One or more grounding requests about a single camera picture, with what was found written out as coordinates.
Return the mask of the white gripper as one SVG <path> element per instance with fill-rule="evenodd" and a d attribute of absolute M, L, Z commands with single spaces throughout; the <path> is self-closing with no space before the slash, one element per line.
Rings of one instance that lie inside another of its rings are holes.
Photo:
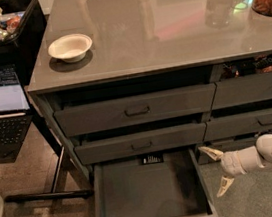
<path fill-rule="evenodd" d="M 237 151 L 223 152 L 221 150 L 209 148 L 206 146 L 199 147 L 199 151 L 206 153 L 214 161 L 220 161 L 222 169 L 226 176 L 222 176 L 220 180 L 220 188 L 217 191 L 217 197 L 220 198 L 227 191 L 231 184 L 234 182 L 234 177 L 245 173 L 242 164 L 239 160 L 239 155 Z"/>

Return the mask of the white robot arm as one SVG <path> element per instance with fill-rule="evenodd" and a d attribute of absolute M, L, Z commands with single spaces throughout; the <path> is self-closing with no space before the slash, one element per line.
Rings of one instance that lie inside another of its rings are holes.
<path fill-rule="evenodd" d="M 199 151 L 206 153 L 211 159 L 220 161 L 224 174 L 221 176 L 218 197 L 228 191 L 237 176 L 248 172 L 272 169 L 272 134 L 261 135 L 256 143 L 245 149 L 226 151 L 200 147 Z"/>

